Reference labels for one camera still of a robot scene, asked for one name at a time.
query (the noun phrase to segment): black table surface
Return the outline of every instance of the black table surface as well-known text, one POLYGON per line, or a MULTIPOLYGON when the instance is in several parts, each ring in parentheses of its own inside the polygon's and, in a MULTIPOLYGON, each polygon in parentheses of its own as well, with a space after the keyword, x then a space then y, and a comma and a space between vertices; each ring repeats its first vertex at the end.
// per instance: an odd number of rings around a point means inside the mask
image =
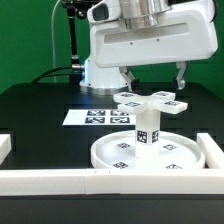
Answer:
MULTIPOLYGON (((175 92, 170 83, 140 83, 137 94, 175 92)), ((188 109, 162 113, 161 130, 196 140, 209 133, 224 149, 224 101, 199 84, 176 92, 188 109)), ((129 126, 62 126, 69 109, 116 109, 111 96, 82 93, 69 84, 18 84, 0 95, 0 133, 12 151, 11 169, 91 168, 98 138, 129 126)), ((71 195, 0 197, 0 223, 223 223, 223 195, 71 195)))

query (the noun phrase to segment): white cross-shaped object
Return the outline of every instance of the white cross-shaped object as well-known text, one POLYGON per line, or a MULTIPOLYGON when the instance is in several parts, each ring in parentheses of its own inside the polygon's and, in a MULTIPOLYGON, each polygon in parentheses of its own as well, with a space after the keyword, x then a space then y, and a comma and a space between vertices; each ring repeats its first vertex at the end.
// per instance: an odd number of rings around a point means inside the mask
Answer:
POLYGON ((118 110, 136 115, 135 156, 154 160, 159 156, 159 131, 161 112, 178 114, 187 109, 187 103, 175 101, 175 93, 157 92, 150 96, 140 96, 122 92, 114 95, 120 103, 118 110))

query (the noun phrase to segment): green wall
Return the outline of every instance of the green wall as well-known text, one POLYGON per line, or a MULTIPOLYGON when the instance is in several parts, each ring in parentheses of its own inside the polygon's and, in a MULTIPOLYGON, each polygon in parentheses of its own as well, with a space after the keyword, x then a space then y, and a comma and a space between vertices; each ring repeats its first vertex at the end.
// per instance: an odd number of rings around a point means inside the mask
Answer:
MULTIPOLYGON (((57 0, 0 2, 0 93, 13 84, 31 82, 53 67, 51 14, 57 0)), ((219 49, 209 60, 190 63, 186 81, 201 83, 224 99, 224 1, 217 0, 216 28, 219 49)), ((81 61, 89 53, 88 23, 76 21, 81 61)), ((57 66, 70 64, 67 16, 59 6, 55 20, 57 66)), ((140 81, 168 81, 177 74, 175 64, 140 66, 132 69, 140 81)))

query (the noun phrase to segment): metal bracket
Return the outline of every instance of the metal bracket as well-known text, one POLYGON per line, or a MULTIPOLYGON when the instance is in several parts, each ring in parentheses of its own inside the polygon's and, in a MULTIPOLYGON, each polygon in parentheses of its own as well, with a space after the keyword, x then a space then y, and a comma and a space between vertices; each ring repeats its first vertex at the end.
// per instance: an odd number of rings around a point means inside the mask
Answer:
POLYGON ((180 70, 179 70, 177 77, 174 78, 173 81, 174 81, 175 87, 179 90, 184 89, 185 84, 186 84, 185 80, 184 80, 184 76, 186 74, 187 65, 188 65, 188 62, 186 62, 186 61, 176 62, 177 69, 180 69, 180 70))
POLYGON ((131 73, 131 71, 127 67, 119 67, 119 70, 122 77, 127 82, 128 90, 129 91, 134 90, 139 80, 135 79, 134 75, 131 73))

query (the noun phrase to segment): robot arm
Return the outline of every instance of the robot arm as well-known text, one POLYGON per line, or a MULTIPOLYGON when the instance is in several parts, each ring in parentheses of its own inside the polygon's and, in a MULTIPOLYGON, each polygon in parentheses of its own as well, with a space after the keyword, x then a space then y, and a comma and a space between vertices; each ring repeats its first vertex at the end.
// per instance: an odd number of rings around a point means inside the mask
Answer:
POLYGON ((128 85, 131 90, 133 76, 122 72, 126 66, 176 62, 180 72, 175 81, 182 89, 187 61, 208 59, 218 48, 214 2, 100 1, 88 10, 91 54, 81 85, 95 89, 128 85), (123 79, 115 78, 115 73, 123 79))

